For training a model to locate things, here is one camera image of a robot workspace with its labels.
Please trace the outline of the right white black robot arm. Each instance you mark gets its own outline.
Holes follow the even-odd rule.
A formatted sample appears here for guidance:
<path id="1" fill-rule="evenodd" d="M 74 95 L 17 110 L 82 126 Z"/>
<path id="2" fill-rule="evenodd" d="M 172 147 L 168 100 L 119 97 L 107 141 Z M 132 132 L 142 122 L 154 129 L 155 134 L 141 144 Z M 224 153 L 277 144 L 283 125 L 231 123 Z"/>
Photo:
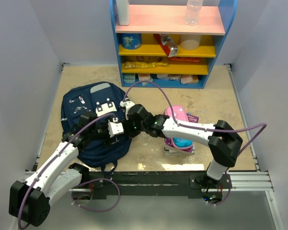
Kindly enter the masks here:
<path id="1" fill-rule="evenodd" d="M 141 104 L 131 101 L 121 102 L 120 107 L 125 111 L 126 129 L 132 138 L 145 132 L 154 138 L 182 138 L 207 146 L 213 160 L 205 175 L 197 179 L 202 186 L 216 188 L 223 173 L 235 166 L 243 140 L 227 122 L 198 124 L 168 115 L 152 115 Z"/>

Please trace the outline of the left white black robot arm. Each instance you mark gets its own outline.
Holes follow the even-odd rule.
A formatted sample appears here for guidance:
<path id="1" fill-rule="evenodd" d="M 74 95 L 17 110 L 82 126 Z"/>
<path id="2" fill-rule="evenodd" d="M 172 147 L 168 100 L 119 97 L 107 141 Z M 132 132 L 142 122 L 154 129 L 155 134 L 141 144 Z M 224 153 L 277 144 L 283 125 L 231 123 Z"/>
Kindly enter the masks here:
<path id="1" fill-rule="evenodd" d="M 18 229 L 40 226 L 51 206 L 69 189 L 89 185 L 88 169 L 76 166 L 62 170 L 94 139 L 100 135 L 113 137 L 123 131 L 114 113 L 96 116 L 88 112 L 66 133 L 51 157 L 23 182 L 15 181 L 10 188 L 9 214 L 17 218 Z"/>

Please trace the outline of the navy blue backpack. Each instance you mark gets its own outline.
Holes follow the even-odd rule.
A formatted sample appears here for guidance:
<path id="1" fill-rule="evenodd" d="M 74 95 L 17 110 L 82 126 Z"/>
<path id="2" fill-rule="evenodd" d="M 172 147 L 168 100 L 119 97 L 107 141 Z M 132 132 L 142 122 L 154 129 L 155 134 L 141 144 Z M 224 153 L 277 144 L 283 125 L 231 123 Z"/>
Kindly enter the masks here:
<path id="1" fill-rule="evenodd" d="M 122 121 L 125 118 L 120 102 L 125 91 L 113 83 L 102 81 L 76 87 L 68 91 L 61 103 L 62 141 L 69 141 L 89 122 L 108 113 Z M 131 138 L 127 134 L 110 137 L 105 117 L 83 131 L 72 142 L 79 150 L 78 159 L 89 167 L 105 171 L 108 164 L 116 168 L 118 160 L 129 151 Z"/>

